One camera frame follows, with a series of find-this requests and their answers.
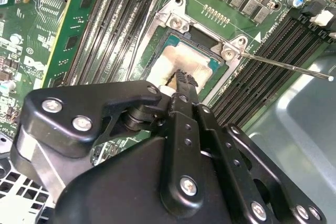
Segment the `silver screw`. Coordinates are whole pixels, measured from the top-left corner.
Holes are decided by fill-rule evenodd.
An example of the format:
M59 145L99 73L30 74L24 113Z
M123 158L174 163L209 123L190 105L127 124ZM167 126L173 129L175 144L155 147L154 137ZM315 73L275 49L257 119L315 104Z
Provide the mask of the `silver screw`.
M266 220L266 212L265 212L265 210L264 210L264 208L262 207L261 204L259 204L258 202L253 201L251 203L251 208L252 208L252 211L253 211L254 215L259 220L262 220L262 221Z
M238 130L236 127L234 127L234 126L231 126L231 130L232 130L235 134L240 134L240 133L239 133L239 130Z
M210 109L208 107L206 107L206 106L203 106L203 110L206 113L210 113L211 112Z
M298 211L299 215L300 215L303 219L305 219L305 220L308 220L308 219L309 219L308 213L307 213L307 211L303 208L303 206L297 205L297 206L296 206L296 210Z
M78 116L72 121L72 125L78 131L88 131L92 128L92 123L90 119L85 116Z
M57 113L62 110L63 106L59 101L48 99L42 103L42 108L47 112Z
M232 60L235 56L235 53L233 52L232 49L225 49L223 52L222 52L222 57L224 60L226 61L229 61L229 60Z
M309 207L310 212L314 215L315 218L317 218L318 220L321 220L321 216L319 215L319 213L312 207Z
M195 183L187 177L181 178L180 187L182 191L184 191L184 193L189 196L194 196L197 193L197 187Z
M182 27L182 20L180 20L179 18L172 18L172 20L170 21L170 25L172 28L179 30Z

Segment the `mounting hole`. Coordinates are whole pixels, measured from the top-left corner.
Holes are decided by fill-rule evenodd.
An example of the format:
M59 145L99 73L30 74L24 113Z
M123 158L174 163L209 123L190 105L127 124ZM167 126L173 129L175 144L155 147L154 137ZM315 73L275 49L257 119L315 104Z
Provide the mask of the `mounting hole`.
M281 3L275 3L273 10L277 11L281 9Z
M181 6L183 4L183 0L175 0L175 3L178 5L178 6Z
M238 45L242 46L242 45L245 45L245 44L246 44L246 39L244 39L244 38L239 39Z
M240 167L240 162L238 160L233 160L233 163L237 166L237 167Z
M235 133L235 134L240 134L239 130L234 127L234 126L231 126L231 130Z
M191 144L192 144L193 142L191 142L191 140L190 140L189 138L186 138L186 139L184 140L184 143L185 143L185 145L187 145L187 146L191 146Z
M156 90L156 88L153 87L153 86L148 86L147 89L148 89L148 91L151 92L152 94L157 94L157 92L158 92L158 91Z
M185 96L185 95L180 95L180 99L183 101L183 102L188 102L188 98Z

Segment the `green circuit board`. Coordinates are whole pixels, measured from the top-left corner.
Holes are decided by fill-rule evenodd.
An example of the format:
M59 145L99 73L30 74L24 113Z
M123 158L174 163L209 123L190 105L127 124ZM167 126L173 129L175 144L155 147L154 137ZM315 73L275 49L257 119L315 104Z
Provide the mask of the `green circuit board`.
M5 70L6 74L1 81L12 80L15 83L14 89L0 97L1 132L10 137L14 136L23 98L32 89L79 84L78 80L84 68L88 69L88 72L82 84L123 80L130 61L130 55L125 52L125 48L131 48L132 39L128 41L127 36L120 36L122 39L119 39L118 43L124 47L116 47L114 51L102 51L105 47L101 46L101 51L96 51L90 65L87 64L89 58L85 57L89 55L88 50L95 43L96 31L98 32L100 27L106 27L101 41L103 44L108 43L112 35L119 33L117 24L123 16L114 17L114 23L102 23L103 16L109 9L109 1L112 3L112 0L0 0L0 4L1 1L6 2L0 5L0 70ZM121 9L128 6L125 0L118 1L116 3L119 6L116 7L115 13L121 13ZM154 13L168 1L157 0L149 23L153 20ZM186 14L223 39L246 36L246 52L249 53L257 51L290 10L286 0L255 0L265 10L266 17L261 20L247 15L242 8L237 8L236 0L186 1ZM324 1L328 6L336 7L335 0ZM92 30L89 33L87 27L90 24ZM126 20L125 24L133 24L133 20ZM154 33L145 54L135 66L140 72L148 71L145 68L146 63L151 60L153 51L157 49L166 31L167 28L159 27ZM78 65L74 68L78 52L81 52L83 57L79 58ZM104 55L108 56L108 61L101 64ZM109 78L113 66L115 74ZM222 65L214 71L208 86L200 93L200 99L208 94L226 70L227 66ZM99 71L100 78L94 80Z

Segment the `capacitor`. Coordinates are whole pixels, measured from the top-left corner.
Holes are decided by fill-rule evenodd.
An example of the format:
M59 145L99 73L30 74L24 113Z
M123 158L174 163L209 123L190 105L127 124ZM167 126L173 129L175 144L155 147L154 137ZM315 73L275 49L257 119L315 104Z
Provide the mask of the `capacitor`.
M303 5L303 0L286 0L287 4L294 8L299 8Z
M9 81L3 81L0 84L0 92L2 94L8 94L12 91L14 91L16 88L16 84L14 81L9 80Z

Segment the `ram slot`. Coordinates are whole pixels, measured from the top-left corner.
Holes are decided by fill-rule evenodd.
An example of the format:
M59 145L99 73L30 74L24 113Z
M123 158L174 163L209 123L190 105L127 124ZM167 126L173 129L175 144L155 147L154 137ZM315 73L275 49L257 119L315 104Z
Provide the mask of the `ram slot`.
M292 47L287 49L289 51L289 54L287 54L286 58L282 60L282 62L299 67L300 65L298 64L300 63L299 61L302 57L302 50L311 43L313 38L314 35L305 34L302 39L299 39L300 43L293 45ZM230 114L227 113L226 118L222 119L221 124L225 124L226 122L232 120L238 120L242 116L242 114L245 114L246 111L249 111L253 108L252 104L255 101L264 100L265 92L270 88L273 88L270 85L274 82L274 80L278 78L279 73L283 70L281 68L266 63L264 63L264 66L267 67L268 70L267 72L262 73L263 78L259 79L259 82L255 83L254 88L251 89L251 92L247 96L248 99L244 102L242 106L239 107L239 110L237 108L234 108L231 110Z
M135 29L137 28L136 23L141 22L141 18L148 11L149 4L152 0L134 0L129 7L129 17L124 19L124 26L120 27L119 33L115 36L114 40L111 42L111 46L107 52L107 68L101 71L96 78L96 82L106 82L113 81L117 75L122 62L124 60L124 54L120 52L128 43L129 37L136 36Z
M302 27L296 27L289 37L282 40L282 42L276 45L275 49L271 51L272 60L285 62L282 58L287 53L288 49L297 41L297 39L303 34L304 29ZM248 76L247 81L240 85L240 95L236 95L236 98L229 103L226 110L223 110L222 116L218 117L218 121L226 121L227 118L235 111L235 109L240 106L246 98L249 97L251 91L258 86L262 79L266 76L267 72L272 68L272 65L258 62L258 70L254 69L253 72Z
M314 41L313 45L310 50L308 50L305 54L305 56L297 63L298 66L301 66L304 64L305 61L309 59L309 57L322 45L322 41ZM279 88L284 85L290 77L292 77L293 72L283 70L280 73L281 80L276 80L277 85L273 85L273 88L269 90L269 92L266 94L266 97L271 98L276 92L279 90ZM245 125L251 118L252 116L259 110L261 109L265 103L268 101L268 99L263 99L259 101L257 104L253 104L250 111L246 111L245 114L243 114L240 118L238 119L233 119L234 121L239 121L239 126L242 127Z
M268 39L256 52L256 55L262 56L265 58L268 58L270 56L270 53L272 50L282 42L283 38L289 31L292 29L292 27L295 25L295 21L290 19L289 17L286 18L279 29L277 29L274 34L272 35L272 38L274 39ZM228 90L224 92L220 96L220 98L217 100L217 102L212 106L212 109L215 113L215 116L219 116L222 111L224 110L225 106L230 103L232 98L235 96L235 94L239 91L240 86L245 83L250 75L255 72L259 67L261 66L261 62L259 61L253 61L249 60L246 63L246 66L244 67L243 71L240 73L240 75L237 77L237 79L234 81L235 85L229 86Z
M82 75L80 77L80 83L90 83L93 75L92 69L95 68L97 63L96 59L102 58L104 55L105 44L111 39L111 36L115 33L120 20L124 16L127 10L127 4L130 0L112 0L108 8L108 12L103 19L103 23L99 28L96 41L93 44L89 52L88 63L84 68Z
M82 73L85 64L88 65L88 52L90 52L94 43L94 39L97 37L99 27L103 21L102 17L107 13L110 2L111 0L96 0L89 17L89 22L85 28L80 46L76 52L70 71L67 75L68 84L74 85L79 83L77 76Z

